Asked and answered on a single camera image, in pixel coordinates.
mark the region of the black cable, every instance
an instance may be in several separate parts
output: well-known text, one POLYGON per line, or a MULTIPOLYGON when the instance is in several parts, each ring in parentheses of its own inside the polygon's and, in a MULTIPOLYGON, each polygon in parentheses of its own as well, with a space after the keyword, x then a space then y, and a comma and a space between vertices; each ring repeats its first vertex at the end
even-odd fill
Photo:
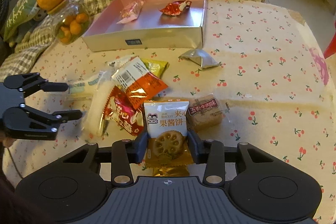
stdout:
POLYGON ((22 176, 21 173, 19 172, 19 170, 18 170, 18 168, 17 168, 17 166, 16 166, 16 164, 15 164, 15 162, 14 162, 12 153, 11 153, 11 151, 9 150, 9 148, 7 148, 7 151, 8 151, 8 153, 9 153, 9 156, 10 156, 10 158, 11 158, 11 160, 12 160, 12 163, 13 163, 13 165, 14 165, 14 168, 15 168, 17 174, 19 175, 19 177, 20 177, 21 179, 23 179, 23 176, 22 176))

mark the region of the silver snack package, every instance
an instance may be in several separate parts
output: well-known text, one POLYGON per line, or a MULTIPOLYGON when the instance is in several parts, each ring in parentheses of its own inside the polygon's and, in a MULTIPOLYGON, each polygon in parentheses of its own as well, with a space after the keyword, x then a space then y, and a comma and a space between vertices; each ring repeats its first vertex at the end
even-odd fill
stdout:
POLYGON ((221 64, 216 62, 210 54, 208 54, 206 51, 194 48, 192 50, 189 50, 183 54, 181 54, 182 58, 189 59, 196 64, 200 65, 202 69, 207 69, 211 67, 217 67, 221 64))

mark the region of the transparent plastic container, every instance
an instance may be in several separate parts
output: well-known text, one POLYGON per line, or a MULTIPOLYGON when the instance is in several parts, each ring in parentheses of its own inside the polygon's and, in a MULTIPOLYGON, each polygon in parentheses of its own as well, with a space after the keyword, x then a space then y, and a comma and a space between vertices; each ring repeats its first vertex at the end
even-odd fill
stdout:
POLYGON ((70 0, 62 1, 48 15, 54 37, 64 45, 75 41, 91 25, 91 17, 84 7, 70 0))

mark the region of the biscuit picture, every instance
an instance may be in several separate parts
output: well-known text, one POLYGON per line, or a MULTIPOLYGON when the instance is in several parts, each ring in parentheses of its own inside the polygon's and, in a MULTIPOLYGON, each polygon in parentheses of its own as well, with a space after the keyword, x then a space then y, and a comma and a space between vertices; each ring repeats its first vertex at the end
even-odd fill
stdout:
POLYGON ((180 132, 175 130, 166 131, 155 139, 152 152, 158 158, 164 157, 163 154, 174 158, 174 155, 182 152, 183 142, 184 138, 180 132))

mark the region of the box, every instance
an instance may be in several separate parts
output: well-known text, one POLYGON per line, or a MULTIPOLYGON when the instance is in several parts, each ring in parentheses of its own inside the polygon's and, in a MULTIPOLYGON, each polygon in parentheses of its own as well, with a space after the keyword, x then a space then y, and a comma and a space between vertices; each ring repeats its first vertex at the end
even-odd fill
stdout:
POLYGON ((159 9, 177 0, 143 0, 137 20, 117 24, 121 10, 135 0, 114 0, 83 35, 93 52, 129 48, 202 48, 206 0, 191 0, 190 9, 168 16, 159 9))

